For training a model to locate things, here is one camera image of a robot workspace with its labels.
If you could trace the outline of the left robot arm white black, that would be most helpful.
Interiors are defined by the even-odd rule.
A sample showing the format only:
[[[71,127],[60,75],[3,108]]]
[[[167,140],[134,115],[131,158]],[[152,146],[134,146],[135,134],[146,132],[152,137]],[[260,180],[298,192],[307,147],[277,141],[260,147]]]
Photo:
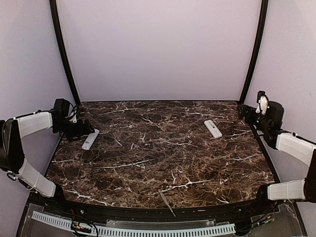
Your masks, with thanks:
[[[38,110],[0,122],[0,168],[7,176],[18,180],[26,188],[51,198],[50,207],[59,215],[66,215],[70,205],[64,199],[60,185],[47,179],[35,165],[32,148],[42,145],[38,134],[50,130],[68,142],[86,137],[82,146],[89,150],[99,134],[87,119],[79,118],[79,108],[59,98],[50,110]]]

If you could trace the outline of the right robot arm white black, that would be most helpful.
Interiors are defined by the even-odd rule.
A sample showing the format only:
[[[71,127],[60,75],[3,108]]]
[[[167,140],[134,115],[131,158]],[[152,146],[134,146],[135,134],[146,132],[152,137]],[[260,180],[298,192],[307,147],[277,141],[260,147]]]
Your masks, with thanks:
[[[316,201],[316,144],[281,128],[284,108],[277,102],[259,101],[253,108],[239,105],[238,115],[261,135],[272,155],[280,181],[262,185],[253,201],[252,210],[263,214],[271,201]]]

